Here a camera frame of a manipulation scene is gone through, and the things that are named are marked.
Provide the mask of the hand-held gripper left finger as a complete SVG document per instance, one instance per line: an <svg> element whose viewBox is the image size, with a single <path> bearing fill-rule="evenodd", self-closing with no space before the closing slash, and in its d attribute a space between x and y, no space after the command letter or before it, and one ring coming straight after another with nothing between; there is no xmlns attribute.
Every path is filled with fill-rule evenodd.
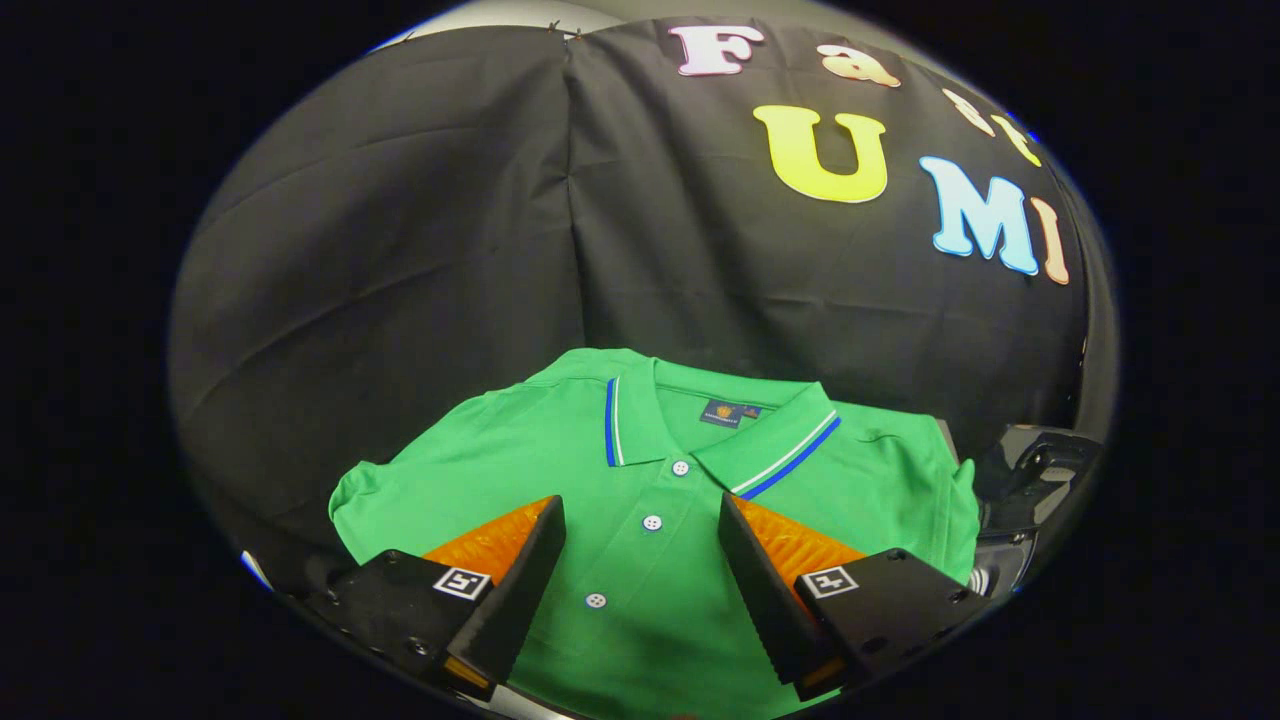
<svg viewBox="0 0 1280 720"><path fill-rule="evenodd" d="M489 701L511 676L566 541L558 495L439 547L321 571L305 606L416 682Z"/></svg>

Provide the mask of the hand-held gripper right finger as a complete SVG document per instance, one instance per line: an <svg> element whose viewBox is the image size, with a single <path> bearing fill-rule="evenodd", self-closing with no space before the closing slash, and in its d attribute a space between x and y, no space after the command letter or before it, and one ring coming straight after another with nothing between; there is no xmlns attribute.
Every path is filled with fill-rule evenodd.
<svg viewBox="0 0 1280 720"><path fill-rule="evenodd" d="M803 701L899 673L991 603L906 550L863 553L732 493L717 536L774 674Z"/></svg>

